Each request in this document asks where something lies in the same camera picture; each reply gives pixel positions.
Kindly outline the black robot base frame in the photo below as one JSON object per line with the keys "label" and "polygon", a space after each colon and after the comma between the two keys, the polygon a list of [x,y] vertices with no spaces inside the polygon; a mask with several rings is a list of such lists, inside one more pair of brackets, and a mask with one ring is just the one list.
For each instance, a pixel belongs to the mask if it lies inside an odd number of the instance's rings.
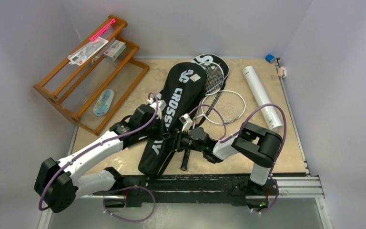
{"label": "black robot base frame", "polygon": [[249,174],[202,174],[162,175],[155,179],[125,175],[117,179],[111,189],[79,198],[119,199],[129,208],[140,207],[143,203],[193,203],[230,204],[265,211],[279,198],[323,196],[318,177],[274,177],[260,186],[251,182]]}

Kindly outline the white shuttlecock tube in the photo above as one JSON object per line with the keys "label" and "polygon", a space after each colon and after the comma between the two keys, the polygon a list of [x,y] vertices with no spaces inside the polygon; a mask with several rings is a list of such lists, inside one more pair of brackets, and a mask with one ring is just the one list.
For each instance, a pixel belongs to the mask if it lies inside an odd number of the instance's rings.
{"label": "white shuttlecock tube", "polygon": [[[253,66],[247,66],[243,69],[243,75],[249,85],[249,88],[258,104],[262,106],[264,104],[270,104],[270,98],[258,77]],[[278,116],[275,108],[272,106],[267,106],[261,109],[261,113],[267,123],[267,126],[272,131],[279,131],[283,127],[283,123]]]}

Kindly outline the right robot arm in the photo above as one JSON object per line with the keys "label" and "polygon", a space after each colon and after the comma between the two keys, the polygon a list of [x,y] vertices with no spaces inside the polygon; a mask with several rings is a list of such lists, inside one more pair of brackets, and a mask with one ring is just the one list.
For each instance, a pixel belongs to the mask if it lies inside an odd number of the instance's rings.
{"label": "right robot arm", "polygon": [[165,148],[172,152],[198,151],[214,164],[240,153],[254,163],[248,187],[252,193],[260,194],[267,188],[267,180],[285,140],[286,128],[281,136],[259,125],[244,122],[239,133],[226,140],[212,139],[201,127],[192,130],[176,129],[171,138],[166,140]]}

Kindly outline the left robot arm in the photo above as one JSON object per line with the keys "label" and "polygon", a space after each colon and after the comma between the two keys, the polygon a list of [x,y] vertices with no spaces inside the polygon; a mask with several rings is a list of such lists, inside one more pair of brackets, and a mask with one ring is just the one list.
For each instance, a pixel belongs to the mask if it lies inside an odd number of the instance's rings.
{"label": "left robot arm", "polygon": [[142,104],[128,122],[115,123],[109,131],[82,150],[54,160],[49,157],[40,166],[34,190],[40,196],[38,208],[54,213],[65,210],[81,196],[98,191],[118,195],[123,189],[122,176],[107,168],[96,175],[85,175],[92,167],[144,139],[161,140],[165,134],[162,111],[163,100]]}

